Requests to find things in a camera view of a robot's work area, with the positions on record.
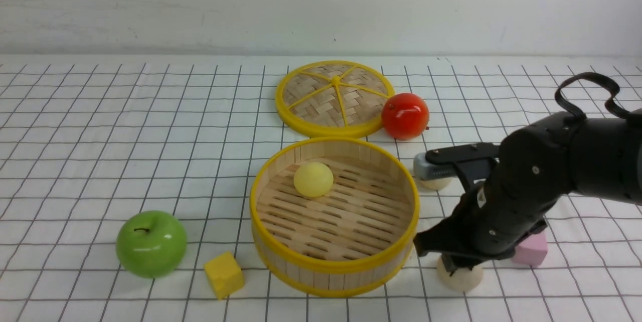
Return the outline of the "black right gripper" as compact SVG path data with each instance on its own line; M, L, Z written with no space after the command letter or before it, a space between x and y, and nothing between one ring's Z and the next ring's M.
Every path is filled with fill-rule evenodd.
M418 181L457 178L465 192L454 215L415 235L417 254L440 253L448 272L513 256L560 196L585 187L586 127L585 116L558 112L498 145L460 144L416 155Z

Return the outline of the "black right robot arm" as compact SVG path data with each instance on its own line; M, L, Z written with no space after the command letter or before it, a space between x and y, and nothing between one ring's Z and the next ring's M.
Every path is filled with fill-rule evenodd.
M544 215L575 193L640 205L640 114L575 118L558 112L501 143L460 144L419 153L417 181L458 178L451 215L413 239L418 256L440 253L448 272L514 256L547 228Z

